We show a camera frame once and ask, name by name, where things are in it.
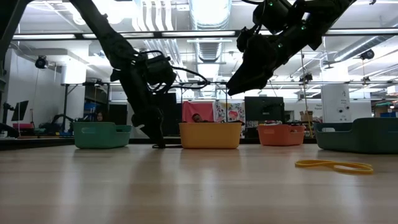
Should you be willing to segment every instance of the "person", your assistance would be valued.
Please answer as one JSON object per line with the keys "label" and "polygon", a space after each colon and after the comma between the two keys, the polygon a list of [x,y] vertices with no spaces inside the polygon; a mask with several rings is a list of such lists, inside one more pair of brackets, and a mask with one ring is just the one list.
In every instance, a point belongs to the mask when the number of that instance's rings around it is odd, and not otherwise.
{"label": "person", "polygon": [[102,114],[102,112],[98,112],[97,113],[97,122],[102,122],[104,121],[104,116]]}
{"label": "person", "polygon": [[209,122],[207,120],[202,119],[200,114],[198,114],[198,113],[195,113],[194,115],[192,115],[192,120],[195,123],[207,123],[207,122]]}

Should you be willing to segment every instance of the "yellow basket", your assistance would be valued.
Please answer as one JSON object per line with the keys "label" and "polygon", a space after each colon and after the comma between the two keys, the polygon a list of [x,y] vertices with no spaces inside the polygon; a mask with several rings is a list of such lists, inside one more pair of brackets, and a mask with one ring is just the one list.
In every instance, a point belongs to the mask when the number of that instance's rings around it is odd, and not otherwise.
{"label": "yellow basket", "polygon": [[236,149],[241,123],[180,123],[184,149]]}

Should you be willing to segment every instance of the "cardboard box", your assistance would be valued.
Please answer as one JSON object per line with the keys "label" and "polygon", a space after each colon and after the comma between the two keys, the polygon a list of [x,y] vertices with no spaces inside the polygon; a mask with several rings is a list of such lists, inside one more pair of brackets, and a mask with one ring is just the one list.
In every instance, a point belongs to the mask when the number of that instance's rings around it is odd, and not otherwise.
{"label": "cardboard box", "polygon": [[301,121],[312,121],[312,114],[313,111],[308,111],[308,114],[306,111],[300,111]]}

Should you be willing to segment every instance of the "wooden table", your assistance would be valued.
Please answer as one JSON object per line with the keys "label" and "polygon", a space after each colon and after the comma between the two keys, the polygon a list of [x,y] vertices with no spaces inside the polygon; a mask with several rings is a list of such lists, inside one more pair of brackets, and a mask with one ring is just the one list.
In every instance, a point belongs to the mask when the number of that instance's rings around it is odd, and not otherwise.
{"label": "wooden table", "polygon": [[[299,169],[299,159],[376,172]],[[0,223],[398,223],[398,157],[316,145],[1,151]]]}

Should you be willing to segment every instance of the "orange basket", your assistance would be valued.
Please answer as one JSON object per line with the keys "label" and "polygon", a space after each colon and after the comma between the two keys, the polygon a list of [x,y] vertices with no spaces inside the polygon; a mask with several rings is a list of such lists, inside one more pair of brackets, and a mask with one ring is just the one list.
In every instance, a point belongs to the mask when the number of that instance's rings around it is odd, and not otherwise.
{"label": "orange basket", "polygon": [[236,149],[241,123],[180,123],[184,149]]}
{"label": "orange basket", "polygon": [[260,142],[263,146],[296,146],[303,144],[304,126],[260,125]]}

